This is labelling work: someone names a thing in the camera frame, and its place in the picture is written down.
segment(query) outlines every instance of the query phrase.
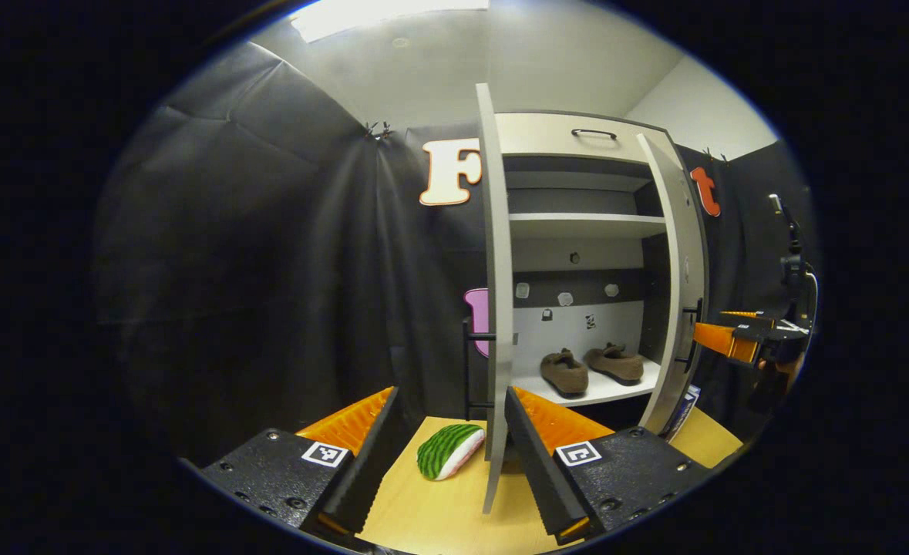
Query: cabinet shelf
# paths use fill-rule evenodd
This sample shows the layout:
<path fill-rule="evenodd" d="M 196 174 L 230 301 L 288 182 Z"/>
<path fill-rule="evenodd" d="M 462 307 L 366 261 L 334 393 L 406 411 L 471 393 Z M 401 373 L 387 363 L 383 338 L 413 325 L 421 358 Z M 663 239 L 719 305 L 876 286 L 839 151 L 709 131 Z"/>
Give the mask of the cabinet shelf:
<path fill-rule="evenodd" d="M 656 387 L 656 379 L 658 377 L 658 363 L 646 358 L 642 361 L 642 377 L 636 385 L 622 385 L 614 379 L 602 375 L 602 373 L 589 369 L 587 372 L 587 392 L 584 393 L 584 396 L 577 399 L 560 397 L 560 394 L 557 394 L 557 390 L 539 375 L 515 375 L 513 376 L 513 385 L 539 395 L 544 399 L 549 399 L 558 405 L 577 407 L 578 405 L 593 405 L 595 403 L 636 397 L 637 395 L 647 395 L 652 393 L 652 390 Z"/>
<path fill-rule="evenodd" d="M 510 214 L 513 239 L 644 239 L 666 232 L 661 217 L 630 214 Z"/>

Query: orange letter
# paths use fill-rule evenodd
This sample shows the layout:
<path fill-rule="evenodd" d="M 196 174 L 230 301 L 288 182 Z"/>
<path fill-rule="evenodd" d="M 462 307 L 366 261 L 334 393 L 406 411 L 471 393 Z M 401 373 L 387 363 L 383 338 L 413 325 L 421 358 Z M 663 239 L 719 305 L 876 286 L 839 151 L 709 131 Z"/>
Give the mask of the orange letter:
<path fill-rule="evenodd" d="M 478 155 L 481 146 L 476 138 L 472 140 L 433 140 L 423 145 L 430 154 L 430 175 L 425 192 L 419 195 L 419 203 L 427 207 L 444 204 L 467 203 L 471 193 L 461 189 L 460 176 L 475 185 L 482 179 L 482 157 Z M 471 150 L 461 159 L 461 152 Z"/>
<path fill-rule="evenodd" d="M 698 184 L 698 193 L 701 194 L 701 205 L 704 207 L 704 211 L 712 217 L 718 217 L 722 213 L 722 207 L 715 202 L 715 197 L 711 194 L 715 189 L 714 180 L 708 177 L 704 168 L 694 168 L 694 171 L 691 172 L 691 179 Z"/>

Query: black curtain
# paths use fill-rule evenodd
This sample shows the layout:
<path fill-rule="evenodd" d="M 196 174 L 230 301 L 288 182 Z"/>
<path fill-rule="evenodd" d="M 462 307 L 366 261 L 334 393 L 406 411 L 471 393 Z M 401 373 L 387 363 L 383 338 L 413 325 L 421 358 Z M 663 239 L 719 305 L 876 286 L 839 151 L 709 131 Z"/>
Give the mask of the black curtain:
<path fill-rule="evenodd" d="M 242 45 L 173 91 L 99 203 L 99 322 L 149 429 L 204 466 L 400 387 L 411 426 L 463 415 L 465 291 L 486 287 L 483 186 L 426 207 L 430 140 L 377 140 L 267 50 Z M 473 397 L 486 361 L 472 348 Z"/>
<path fill-rule="evenodd" d="M 460 177 L 471 193 L 467 203 L 420 204 L 429 176 L 423 144 L 475 138 L 479 132 L 478 123 L 415 127 L 383 138 L 378 151 L 378 238 L 393 368 L 400 383 L 409 384 L 408 403 L 439 417 L 464 415 L 461 321 L 470 309 L 463 298 L 488 282 L 485 176 L 476 185 Z M 475 348 L 468 355 L 471 395 L 482 400 L 488 365 Z"/>
<path fill-rule="evenodd" d="M 788 306 L 781 284 L 779 257 L 786 256 L 789 235 L 782 215 L 774 214 L 769 194 L 777 193 L 803 232 L 803 253 L 818 277 L 823 271 L 810 188 L 783 142 L 725 162 L 679 146 L 690 172 L 704 168 L 715 182 L 719 217 L 703 214 L 708 242 L 710 317 L 722 310 L 765 310 L 783 316 Z M 770 415 L 746 401 L 759 372 L 730 365 L 707 348 L 698 353 L 692 382 L 701 388 L 698 407 L 745 442 L 758 435 Z"/>
<path fill-rule="evenodd" d="M 375 141 L 267 50 L 226 52 L 123 152 L 96 224 L 99 320 L 154 432 L 198 465 L 397 383 Z"/>

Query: pink object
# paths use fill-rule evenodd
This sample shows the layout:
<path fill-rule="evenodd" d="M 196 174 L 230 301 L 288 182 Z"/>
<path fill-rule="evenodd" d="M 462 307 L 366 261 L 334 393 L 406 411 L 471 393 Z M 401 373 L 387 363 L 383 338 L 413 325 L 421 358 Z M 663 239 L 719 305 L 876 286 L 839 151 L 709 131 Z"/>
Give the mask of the pink object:
<path fill-rule="evenodd" d="M 472 333 L 489 333 L 489 289 L 472 289 L 464 294 L 464 301 L 471 307 Z M 488 341 L 475 341 L 475 348 L 482 356 L 489 358 Z"/>

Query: cabinet door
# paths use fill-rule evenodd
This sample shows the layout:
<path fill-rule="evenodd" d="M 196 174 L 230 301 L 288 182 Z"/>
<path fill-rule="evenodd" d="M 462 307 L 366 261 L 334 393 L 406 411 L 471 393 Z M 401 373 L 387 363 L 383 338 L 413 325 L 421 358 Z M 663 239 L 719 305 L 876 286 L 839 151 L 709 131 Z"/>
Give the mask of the cabinet door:
<path fill-rule="evenodd" d="M 475 85 L 481 115 L 480 146 L 485 176 L 485 237 L 489 278 L 489 330 L 496 340 L 489 343 L 489 411 L 486 457 L 490 460 L 489 485 L 483 512 L 492 510 L 496 488 L 506 455 L 506 390 L 513 376 L 513 246 L 510 242 L 510 208 L 506 192 L 506 172 L 499 147 L 499 130 L 489 85 Z"/>
<path fill-rule="evenodd" d="M 691 369 L 683 361 L 690 351 L 695 316 L 683 309 L 696 308 L 698 299 L 704 298 L 708 265 L 704 231 L 687 175 L 679 158 L 668 154 L 672 143 L 665 137 L 666 148 L 661 148 L 654 137 L 644 134 L 638 136 L 638 142 L 654 175 L 670 249 L 670 313 L 666 343 L 656 387 L 640 421 L 640 426 L 649 432 L 660 433 L 690 383 Z"/>

